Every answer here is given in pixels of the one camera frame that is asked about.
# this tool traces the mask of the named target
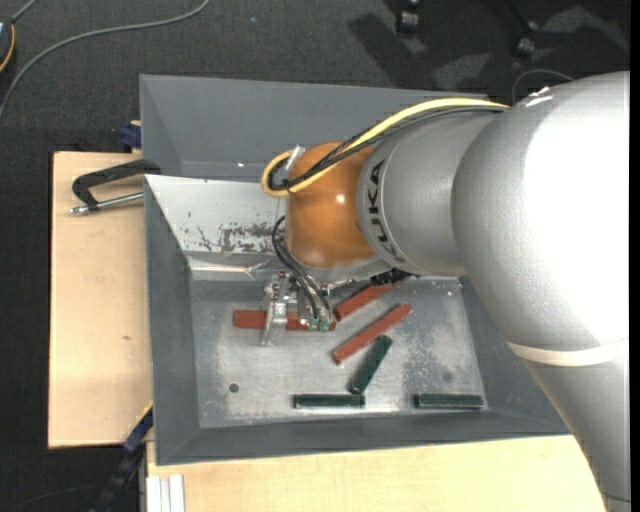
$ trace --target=white cable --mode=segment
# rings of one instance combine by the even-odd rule
[[[103,29],[99,29],[99,30],[93,30],[91,32],[85,32],[84,34],[80,34],[77,36],[73,36],[70,37],[69,39],[65,39],[64,41],[60,41],[59,43],[54,44],[53,46],[50,46],[49,48],[47,48],[46,50],[44,50],[43,52],[39,53],[38,55],[36,55],[33,59],[31,59],[21,70],[20,72],[16,75],[15,79],[13,80],[13,82],[11,82],[11,85],[9,86],[9,89],[7,89],[7,92],[5,94],[4,99],[2,100],[2,103],[0,103],[0,122],[2,121],[2,116],[4,114],[4,111],[7,107],[7,104],[9,103],[9,99],[11,98],[11,95],[13,94],[13,91],[15,91],[16,87],[18,86],[18,84],[20,83],[20,81],[22,80],[22,78],[24,77],[24,75],[27,74],[27,72],[33,67],[35,66],[40,60],[42,60],[43,58],[45,58],[47,55],[50,55],[51,53],[55,52],[56,50],[59,50],[60,48],[67,46],[69,44],[78,42],[78,41],[82,41],[84,39],[89,39],[91,37],[96,37],[96,36],[102,36],[102,35],[106,35],[106,34],[115,34],[116,32],[129,32],[132,30],[143,30],[143,29],[147,29],[147,28],[156,28],[156,27],[163,27],[166,25],[171,25],[172,23],[178,23],[180,21],[184,21],[186,19],[189,19],[193,16],[195,16],[196,14],[199,14],[200,11],[202,11],[207,5],[209,5],[209,3],[211,2],[211,0],[204,0],[204,2],[202,2],[202,4],[200,4],[199,7],[196,7],[194,10],[189,11],[186,14],[182,14],[180,16],[176,16],[175,18],[169,18],[166,20],[159,20],[159,21],[150,21],[148,23],[137,23],[135,25],[123,25],[120,27],[111,27],[111,28],[103,28]]]
[[[629,338],[585,350],[547,350],[507,342],[520,358],[550,366],[591,366],[629,357]]]
[[[31,9],[31,7],[33,6],[33,4],[35,4],[38,0],[31,0],[30,2],[27,2],[22,9],[20,9],[17,13],[15,13],[13,15],[13,22],[15,23],[16,21],[18,21],[18,19],[25,13],[27,12],[29,9]]]

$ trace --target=wooden block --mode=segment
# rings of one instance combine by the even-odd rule
[[[333,353],[333,359],[340,364],[348,357],[363,349],[381,334],[391,329],[394,325],[407,317],[413,310],[409,304],[401,304],[380,320],[373,323],[357,336],[351,338]]]
[[[345,300],[342,304],[334,309],[333,314],[335,315],[336,320],[342,320],[344,317],[357,311],[366,304],[369,304],[369,302],[384,295],[392,288],[393,285],[391,284],[387,284],[384,286],[367,286],[364,290],[356,293],[353,297]]]

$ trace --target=wire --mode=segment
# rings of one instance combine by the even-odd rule
[[[99,489],[99,485],[82,485],[79,487],[69,487],[68,489],[62,489],[60,491],[50,492],[48,494],[43,494],[41,496],[36,496],[35,498],[31,498],[30,500],[25,501],[24,503],[20,503],[15,507],[4,509],[3,512],[15,512],[17,510],[23,509],[27,505],[31,505],[32,503],[36,503],[38,501],[46,500],[48,498],[53,498],[54,496],[59,496],[61,494],[67,494],[70,492],[78,492],[78,491],[88,491]]]
[[[27,2],[22,9],[20,9],[17,13],[15,13],[13,15],[13,22],[15,23],[16,21],[18,21],[22,15],[24,13],[26,13],[29,9],[31,9],[31,7],[33,7],[33,4],[35,4],[38,0],[31,0],[30,2]]]
[[[43,52],[41,52],[38,55],[36,55],[27,64],[25,64],[25,66],[16,75],[15,79],[13,80],[13,82],[11,82],[11,85],[9,86],[9,89],[7,89],[7,92],[5,94],[4,100],[2,100],[2,103],[0,103],[0,122],[2,121],[2,116],[3,116],[4,112],[5,112],[5,109],[7,108],[7,104],[9,103],[9,99],[11,98],[11,95],[15,91],[16,87],[18,86],[18,84],[20,83],[22,78],[27,74],[27,72],[33,66],[35,66],[38,62],[40,62],[42,59],[44,59],[46,56],[52,54],[56,50],[59,50],[60,48],[63,48],[65,46],[69,45],[69,44],[76,43],[78,41],[83,41],[85,39],[89,39],[89,38],[92,38],[92,37],[103,36],[103,35],[107,35],[107,34],[115,34],[115,33],[118,33],[118,32],[129,32],[129,31],[132,31],[132,30],[144,30],[144,29],[147,29],[147,28],[164,27],[166,25],[171,25],[173,23],[178,23],[180,21],[185,21],[185,20],[187,20],[189,18],[192,18],[193,16],[199,14],[205,7],[207,7],[207,5],[209,5],[210,2],[211,2],[211,0],[204,0],[198,7],[196,7],[192,11],[189,11],[186,14],[181,14],[180,16],[176,16],[174,18],[168,18],[168,19],[159,20],[159,21],[150,21],[150,22],[147,22],[147,23],[137,23],[137,24],[134,24],[134,25],[123,25],[123,26],[120,26],[120,27],[111,27],[111,28],[103,28],[103,29],[99,29],[99,30],[93,30],[91,32],[85,32],[84,34],[80,34],[80,35],[77,35],[77,36],[70,37],[68,39],[65,39],[64,41],[60,41],[59,43],[54,44],[53,46],[50,46],[49,48],[47,48]]]
[[[537,73],[547,73],[548,75],[554,75],[557,76],[558,78],[562,78],[563,80],[566,80],[568,82],[573,82],[573,80],[575,80],[575,78],[569,76],[569,75],[565,75],[564,73],[560,73],[559,71],[554,71],[553,69],[545,69],[545,68],[536,68],[536,69],[529,69],[523,73],[520,73],[517,78],[513,81],[513,85],[511,86],[511,103],[513,103],[514,105],[517,103],[517,99],[516,99],[516,88],[518,86],[518,84],[520,83],[520,81],[525,77],[525,76],[529,76],[529,75],[534,75]]]
[[[364,147],[365,145],[370,144],[376,137],[383,135],[386,131],[394,127],[394,125],[398,125],[402,121],[405,121],[414,116],[418,116],[420,114],[435,111],[439,109],[448,109],[454,107],[470,107],[470,106],[483,106],[483,107],[491,107],[494,109],[504,110],[508,108],[506,105],[501,105],[499,103],[494,103],[492,101],[486,100],[478,100],[473,98],[443,98],[438,100],[430,100],[423,103],[418,103],[417,105],[413,105],[412,107],[401,110],[400,112],[392,115],[391,117],[385,119],[381,123],[373,126],[366,130],[362,135],[352,137],[351,142],[348,142],[339,152],[336,153],[334,150],[334,155],[331,157],[329,161],[333,162],[331,165],[327,165],[326,168],[322,169],[319,172],[313,172],[310,175],[307,175],[303,180],[293,184],[288,183],[286,188],[283,190],[277,190],[270,186],[271,174],[276,166],[282,162],[285,158],[288,158],[291,153],[285,152],[278,155],[271,162],[267,164],[262,174],[262,179],[260,180],[260,184],[262,185],[262,189],[272,197],[284,197],[288,194],[295,194],[300,190],[308,187],[315,181],[319,180],[325,174],[331,172],[335,168],[335,164],[337,161],[334,161],[339,157],[342,153],[349,151],[358,146]]]
[[[294,276],[296,276],[302,293],[304,293],[305,297],[307,297],[307,300],[309,301],[309,304],[311,304],[311,309],[313,310],[313,318],[319,318],[318,306],[316,305],[316,301],[313,299],[313,296],[309,291],[308,283],[305,280],[304,273],[295,265],[295,262],[291,258],[291,255],[288,254],[288,252],[286,252],[285,256],[285,252],[283,249],[286,249],[286,246],[284,245],[284,242],[283,245],[280,246],[280,241],[276,236],[280,225],[284,222],[284,219],[285,216],[283,215],[274,224],[273,231],[271,232],[271,244],[273,245],[273,249],[276,252],[276,256],[278,256],[278,259],[284,264],[285,267],[293,272]]]

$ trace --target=green wooden bar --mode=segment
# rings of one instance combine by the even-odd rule
[[[480,409],[483,405],[480,395],[421,393],[415,396],[418,409]]]
[[[365,399],[362,395],[294,395],[293,407],[302,409],[307,407],[364,407]]]
[[[392,344],[393,340],[389,338],[389,336],[378,336],[378,338],[374,342],[371,352],[367,354],[362,368],[360,368],[360,371],[353,379],[349,391],[355,394],[364,393],[364,390],[373,379],[376,370],[380,366],[380,363],[382,363],[384,356],[387,355],[387,352],[389,351],[389,348],[391,348]]]

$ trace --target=yellow cable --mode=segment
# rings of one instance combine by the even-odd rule
[[[418,103],[417,105],[413,105],[412,107],[401,110],[400,112],[392,115],[391,117],[388,117],[381,123],[367,130],[364,134],[362,134],[355,141],[353,141],[351,144],[345,147],[342,151],[348,151],[349,149],[359,144],[367,142],[372,138],[376,137],[377,135],[380,135],[385,130],[388,130],[393,125],[399,123],[400,121],[408,117],[414,116],[416,114],[420,114],[422,112],[435,110],[439,108],[455,108],[455,107],[469,107],[469,106],[507,108],[506,105],[502,105],[500,103],[494,103],[493,101],[479,100],[479,99],[473,99],[473,98],[443,98],[438,100],[425,101],[423,103]],[[289,158],[290,155],[291,155],[290,151],[281,153],[280,155],[275,157],[273,160],[271,160],[271,162],[269,162],[269,164],[267,164],[267,166],[264,169],[260,183],[262,185],[262,189],[272,197],[284,197],[289,194],[295,194],[296,192],[299,192],[300,190],[308,187],[315,181],[322,178],[325,174],[332,171],[337,165],[337,164],[334,164],[327,167],[326,169],[320,171],[318,174],[314,174],[313,176],[307,178],[306,180],[300,183],[297,183],[296,185],[292,185],[291,187],[289,187],[288,190],[273,190],[272,188],[269,187],[269,175],[272,169],[277,164],[282,162],[285,158]]]

